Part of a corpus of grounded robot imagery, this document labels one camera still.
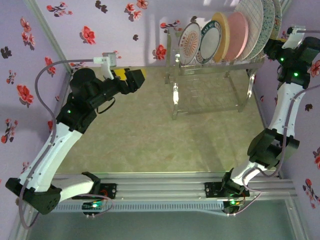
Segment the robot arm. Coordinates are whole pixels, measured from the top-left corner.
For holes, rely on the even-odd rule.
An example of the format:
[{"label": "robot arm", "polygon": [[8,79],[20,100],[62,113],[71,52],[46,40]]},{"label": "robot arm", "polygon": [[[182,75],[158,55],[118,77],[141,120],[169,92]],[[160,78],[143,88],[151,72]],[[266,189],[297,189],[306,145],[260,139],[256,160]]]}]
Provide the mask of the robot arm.
[{"label": "robot arm", "polygon": [[[114,99],[117,93],[134,93],[145,81],[141,70],[124,69],[125,80],[116,76],[115,72],[110,70],[110,66],[115,65],[112,55],[110,57],[105,54],[103,57],[94,58],[94,62],[101,63],[104,81],[97,79],[94,71],[89,68],[82,68],[74,73],[70,81],[72,92],[56,118],[53,144],[51,133],[28,169],[19,178],[10,178],[5,185],[19,196],[28,180],[23,200],[41,214],[50,213],[63,200],[82,194],[99,193],[100,179],[89,172],[62,180],[53,181],[53,177],[69,150],[97,117],[98,107]],[[42,161],[33,170],[32,177],[28,178],[30,171],[50,145]]]},{"label": "robot arm", "polygon": [[[278,73],[279,87],[275,112],[269,127],[252,140],[247,151],[249,160],[225,174],[221,188],[219,190],[216,188],[217,195],[240,196],[245,191],[248,182],[259,174],[260,170],[277,168],[283,150],[285,128],[287,131],[284,159],[290,158],[298,149],[300,142],[294,139],[295,121],[305,93],[299,94],[296,99],[295,97],[309,87],[310,74],[308,69],[320,52],[320,40],[315,37],[306,37],[302,41],[304,33],[299,33],[301,29],[304,31],[299,27],[289,28],[290,41],[284,43],[282,40],[270,39],[264,48],[264,53],[270,59],[278,60],[281,67],[281,71]],[[292,100],[294,103],[290,110],[290,116],[288,116]]]}]

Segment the floral wallpaper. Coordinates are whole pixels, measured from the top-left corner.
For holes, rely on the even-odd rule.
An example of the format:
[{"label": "floral wallpaper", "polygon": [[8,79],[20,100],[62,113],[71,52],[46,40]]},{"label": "floral wallpaper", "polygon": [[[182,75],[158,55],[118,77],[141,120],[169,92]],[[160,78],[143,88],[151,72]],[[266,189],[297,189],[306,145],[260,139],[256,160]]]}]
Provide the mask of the floral wallpaper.
[{"label": "floral wallpaper", "polygon": [[164,66],[170,28],[180,32],[196,21],[203,27],[215,11],[233,12],[238,2],[36,0],[66,58],[100,57],[116,50],[120,67]]},{"label": "floral wallpaper", "polygon": [[[281,39],[288,39],[287,29],[291,25],[306,26],[314,29],[314,16],[318,15],[320,1],[292,1],[282,20]],[[319,38],[318,34],[306,34]],[[277,102],[277,69],[279,63],[266,61],[257,72],[254,91],[265,124],[271,123]],[[310,67],[309,87],[320,84],[320,54]],[[293,180],[302,205],[304,218],[315,240],[320,239],[320,89],[315,89],[303,96],[295,120],[295,139],[300,141],[297,152],[288,159],[283,167],[284,177]]]},{"label": "floral wallpaper", "polygon": [[[52,8],[68,14],[62,13],[66,6]],[[1,3],[0,31],[0,239],[6,240],[18,213],[17,197],[6,189],[6,182],[28,168],[50,134],[50,116],[36,97],[35,78],[59,59],[23,0]],[[42,74],[39,93],[52,110],[59,108],[68,79],[63,65]]]}]

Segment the dish rack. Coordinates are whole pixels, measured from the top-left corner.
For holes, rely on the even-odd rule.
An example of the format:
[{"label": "dish rack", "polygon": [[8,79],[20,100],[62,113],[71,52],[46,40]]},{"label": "dish rack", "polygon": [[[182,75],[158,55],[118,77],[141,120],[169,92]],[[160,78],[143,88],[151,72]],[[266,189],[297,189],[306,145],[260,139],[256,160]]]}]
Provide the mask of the dish rack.
[{"label": "dish rack", "polygon": [[[164,83],[173,93],[172,119],[178,114],[199,114],[238,110],[242,112],[252,96],[257,70],[264,63],[261,52],[250,61],[215,63],[213,60],[200,64],[195,59],[187,65],[180,63],[178,48],[182,32],[170,28],[167,31],[166,72]],[[234,81],[232,71],[246,70],[247,86]]]}]

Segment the plate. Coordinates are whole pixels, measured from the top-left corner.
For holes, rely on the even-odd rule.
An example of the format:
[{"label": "plate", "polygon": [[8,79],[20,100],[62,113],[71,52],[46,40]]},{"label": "plate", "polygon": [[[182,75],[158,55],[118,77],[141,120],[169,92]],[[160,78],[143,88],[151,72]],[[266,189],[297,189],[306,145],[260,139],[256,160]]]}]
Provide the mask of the plate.
[{"label": "plate", "polygon": [[281,24],[282,24],[282,9],[281,9],[281,4],[279,0],[272,0],[272,1],[274,4],[275,17],[274,17],[274,26],[273,26],[273,30],[270,38],[276,40],[278,38],[280,29],[281,29]]},{"label": "plate", "polygon": [[230,27],[230,44],[225,55],[226,61],[233,61],[240,56],[246,47],[249,35],[249,25],[241,12],[234,12],[228,17]]},{"label": "plate", "polygon": [[261,0],[241,0],[235,7],[235,12],[245,16],[249,25],[248,40],[242,54],[241,60],[247,58],[257,44],[264,18],[264,7]]},{"label": "plate", "polygon": [[212,21],[217,21],[221,26],[221,41],[220,45],[218,47],[218,50],[216,51],[215,55],[213,56],[213,59],[216,63],[219,63],[221,60],[225,59],[226,54],[229,49],[229,43],[230,43],[230,27],[228,23],[228,19],[226,15],[224,15],[222,12],[216,12],[212,19]]},{"label": "plate", "polygon": [[264,50],[275,25],[275,5],[272,0],[262,0],[263,5],[263,22],[258,41],[252,52],[247,57],[248,60],[255,58],[261,51]]},{"label": "plate", "polygon": [[199,63],[205,64],[213,58],[219,48],[221,37],[219,22],[210,21],[203,27],[200,48],[195,56]]},{"label": "plate", "polygon": [[185,27],[179,39],[180,62],[189,64],[197,54],[201,42],[200,26],[196,22]]}]

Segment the pink plate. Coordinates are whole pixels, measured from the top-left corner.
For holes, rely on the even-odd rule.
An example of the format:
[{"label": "pink plate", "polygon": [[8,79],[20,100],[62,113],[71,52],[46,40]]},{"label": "pink plate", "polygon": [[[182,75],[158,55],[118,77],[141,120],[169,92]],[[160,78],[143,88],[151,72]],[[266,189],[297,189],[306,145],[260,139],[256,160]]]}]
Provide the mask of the pink plate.
[{"label": "pink plate", "polygon": [[225,60],[233,61],[238,58],[246,47],[249,26],[246,17],[241,12],[234,12],[228,17],[230,27],[230,44]]}]

